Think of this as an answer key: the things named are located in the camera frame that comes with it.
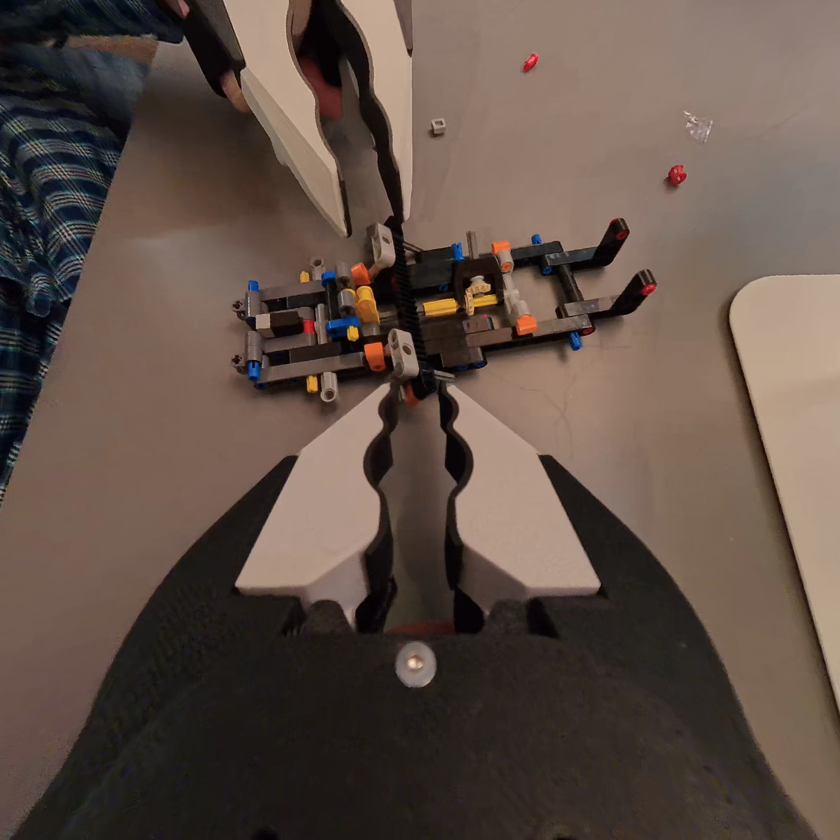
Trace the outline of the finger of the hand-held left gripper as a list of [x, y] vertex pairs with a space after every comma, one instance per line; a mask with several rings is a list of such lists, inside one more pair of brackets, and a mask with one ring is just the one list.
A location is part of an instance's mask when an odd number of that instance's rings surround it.
[[392, 216], [403, 225], [413, 190], [413, 4], [333, 2], [331, 26], [352, 70]]
[[245, 61], [239, 78], [247, 104], [278, 160], [336, 232], [349, 237], [340, 167], [323, 135], [317, 94], [297, 58], [312, 2], [225, 1], [224, 6]]

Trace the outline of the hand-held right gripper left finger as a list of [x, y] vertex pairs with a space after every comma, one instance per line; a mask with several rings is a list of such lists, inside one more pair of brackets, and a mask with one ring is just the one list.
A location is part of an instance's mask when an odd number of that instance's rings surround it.
[[331, 601], [361, 632], [383, 628], [396, 594], [380, 484], [392, 466], [396, 390], [382, 385], [310, 442], [241, 570], [244, 595]]

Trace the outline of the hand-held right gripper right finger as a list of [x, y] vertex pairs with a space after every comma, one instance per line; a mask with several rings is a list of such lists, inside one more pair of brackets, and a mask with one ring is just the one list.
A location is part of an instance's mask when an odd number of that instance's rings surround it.
[[457, 632], [500, 602], [596, 595], [601, 582], [537, 450], [454, 385], [438, 393], [455, 482], [444, 556]]

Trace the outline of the light grey lego connector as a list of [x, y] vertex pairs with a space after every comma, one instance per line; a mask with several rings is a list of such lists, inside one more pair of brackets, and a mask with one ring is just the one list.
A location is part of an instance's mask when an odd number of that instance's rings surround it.
[[391, 329], [387, 334], [387, 349], [392, 363], [394, 382], [404, 384], [419, 376], [419, 360], [410, 332]]
[[384, 270], [394, 267], [396, 262], [396, 249], [393, 231], [384, 224], [370, 225], [366, 229], [366, 235], [369, 238], [370, 246], [367, 270], [369, 278], [373, 280]]

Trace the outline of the black lego chassis frame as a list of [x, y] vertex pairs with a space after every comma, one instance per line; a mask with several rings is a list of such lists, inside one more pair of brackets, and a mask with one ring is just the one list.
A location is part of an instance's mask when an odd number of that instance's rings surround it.
[[[601, 241], [567, 249], [538, 234], [529, 243], [507, 239], [478, 250], [467, 245], [406, 252], [416, 309], [434, 369], [455, 374], [487, 365], [487, 354], [565, 340], [572, 350], [604, 319], [624, 318], [657, 290], [651, 271], [638, 271], [618, 294], [586, 297], [578, 282], [585, 272], [611, 265], [630, 234], [614, 218]], [[354, 264], [312, 259], [296, 283], [265, 287], [248, 282], [232, 311], [243, 325], [243, 345], [230, 361], [253, 387], [303, 384], [325, 403], [338, 398], [340, 380], [372, 375], [394, 382], [387, 349], [398, 318], [393, 268], [371, 280], [367, 255]]]

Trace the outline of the black lego gear rack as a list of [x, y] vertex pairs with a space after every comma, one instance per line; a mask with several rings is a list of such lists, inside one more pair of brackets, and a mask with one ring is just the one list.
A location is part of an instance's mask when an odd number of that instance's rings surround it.
[[435, 394], [437, 390], [434, 367], [427, 354], [424, 335], [417, 312], [417, 301], [415, 300], [413, 286], [408, 275], [406, 243], [403, 237], [402, 225], [392, 215], [386, 219], [385, 226], [392, 234], [395, 249], [392, 284], [394, 287], [398, 318], [402, 327], [412, 336], [418, 362], [418, 374], [411, 380], [411, 385], [415, 398], [423, 401], [430, 395]]

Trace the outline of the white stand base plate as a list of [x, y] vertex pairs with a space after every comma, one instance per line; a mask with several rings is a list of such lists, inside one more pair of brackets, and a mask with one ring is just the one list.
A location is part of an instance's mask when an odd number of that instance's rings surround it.
[[756, 279], [728, 318], [838, 700], [839, 276]]

